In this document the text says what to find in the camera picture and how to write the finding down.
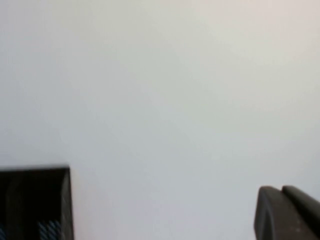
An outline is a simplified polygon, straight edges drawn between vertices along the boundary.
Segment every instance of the black object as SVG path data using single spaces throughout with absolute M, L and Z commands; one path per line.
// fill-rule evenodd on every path
M 74 240 L 70 169 L 0 171 L 0 240 Z
M 320 203 L 294 186 L 263 186 L 254 230 L 257 240 L 319 240 Z

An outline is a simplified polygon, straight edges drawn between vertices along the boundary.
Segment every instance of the blurry object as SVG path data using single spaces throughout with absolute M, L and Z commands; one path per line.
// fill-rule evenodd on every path
M 257 240 L 319 240 L 320 203 L 294 186 L 263 186 L 254 230 Z
M 73 240 L 68 167 L 0 171 L 0 240 Z

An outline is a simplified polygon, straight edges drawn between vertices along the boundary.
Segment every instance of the black plastic object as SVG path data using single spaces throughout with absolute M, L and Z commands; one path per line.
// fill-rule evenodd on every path
M 263 186 L 258 193 L 257 240 L 319 240 L 320 203 L 293 186 Z
M 0 171 L 0 240 L 74 240 L 68 167 Z

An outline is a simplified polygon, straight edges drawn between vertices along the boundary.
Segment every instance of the white wall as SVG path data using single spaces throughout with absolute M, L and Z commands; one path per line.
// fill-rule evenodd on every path
M 247 240 L 320 198 L 318 0 L 1 0 L 1 166 L 69 163 L 77 240 Z

